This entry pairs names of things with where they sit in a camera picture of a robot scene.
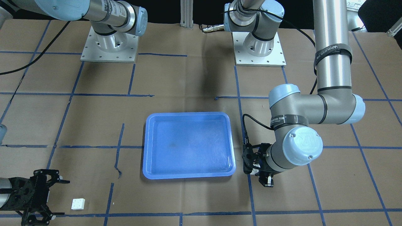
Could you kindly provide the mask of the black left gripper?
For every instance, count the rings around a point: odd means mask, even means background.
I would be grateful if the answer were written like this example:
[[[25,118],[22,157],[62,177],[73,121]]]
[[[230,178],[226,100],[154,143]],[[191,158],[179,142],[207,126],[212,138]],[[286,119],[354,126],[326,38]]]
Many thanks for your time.
[[[243,172],[251,174],[253,169],[258,170],[258,181],[264,187],[273,187],[273,169],[267,163],[269,156],[268,148],[270,143],[261,143],[259,145],[251,145],[243,143]]]

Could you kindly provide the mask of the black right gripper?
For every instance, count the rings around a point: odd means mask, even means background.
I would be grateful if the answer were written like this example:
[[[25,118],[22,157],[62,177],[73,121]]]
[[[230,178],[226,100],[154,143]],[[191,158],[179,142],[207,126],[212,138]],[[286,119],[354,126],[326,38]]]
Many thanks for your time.
[[[59,170],[39,169],[30,178],[6,179],[6,210],[22,217],[21,226],[48,226],[57,216],[48,205],[49,188],[54,184],[69,184]]]

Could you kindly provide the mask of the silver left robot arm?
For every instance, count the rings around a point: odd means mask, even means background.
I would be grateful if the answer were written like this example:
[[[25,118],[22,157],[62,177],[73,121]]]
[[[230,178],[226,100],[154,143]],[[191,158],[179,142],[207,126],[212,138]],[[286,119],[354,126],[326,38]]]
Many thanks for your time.
[[[298,86],[286,83],[269,93],[269,130],[273,144],[251,145],[244,128],[243,172],[255,172],[265,187],[273,187],[273,176],[316,160],[323,140],[314,124],[353,124],[366,111],[363,99],[353,94],[351,63],[353,50],[348,40],[345,0],[314,0],[313,18],[316,53],[313,70],[317,94],[301,94]]]

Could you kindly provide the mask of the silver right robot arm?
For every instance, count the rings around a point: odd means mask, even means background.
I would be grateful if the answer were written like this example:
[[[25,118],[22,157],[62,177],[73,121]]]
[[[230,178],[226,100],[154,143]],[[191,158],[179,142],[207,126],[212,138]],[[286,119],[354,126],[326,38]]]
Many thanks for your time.
[[[24,9],[66,21],[58,34],[31,63],[8,72],[25,70],[36,63],[63,33],[71,21],[87,19],[100,38],[99,49],[104,52],[122,50],[128,35],[140,37],[145,33],[148,12],[124,0],[2,0],[1,24],[13,19]],[[62,212],[52,212],[48,205],[49,189],[54,184],[69,184],[57,169],[38,169],[29,178],[1,178],[1,211],[13,211],[21,217],[22,226],[48,226]]]

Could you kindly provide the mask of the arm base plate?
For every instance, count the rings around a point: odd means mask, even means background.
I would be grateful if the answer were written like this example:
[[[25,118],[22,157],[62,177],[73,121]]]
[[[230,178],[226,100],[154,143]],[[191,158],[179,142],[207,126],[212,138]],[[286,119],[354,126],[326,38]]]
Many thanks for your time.
[[[103,36],[91,27],[80,60],[82,62],[135,63],[139,37],[116,32]]]
[[[237,66],[284,67],[287,65],[278,33],[273,40],[257,40],[249,32],[232,32]]]

